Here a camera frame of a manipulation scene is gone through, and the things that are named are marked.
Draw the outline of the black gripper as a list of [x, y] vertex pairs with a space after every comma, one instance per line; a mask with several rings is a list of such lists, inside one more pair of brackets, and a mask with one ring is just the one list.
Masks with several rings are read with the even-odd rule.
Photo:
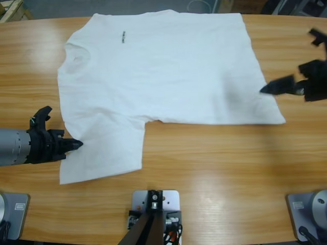
[[64, 130], [27, 130], [30, 136], [30, 152], [25, 163], [47, 163], [63, 160], [77, 150], [83, 142], [64, 139]]
[[300, 73], [306, 78], [295, 82], [294, 75], [270, 81], [260, 92], [272, 95], [304, 95], [306, 102], [326, 100], [326, 61], [312, 60], [300, 65]]

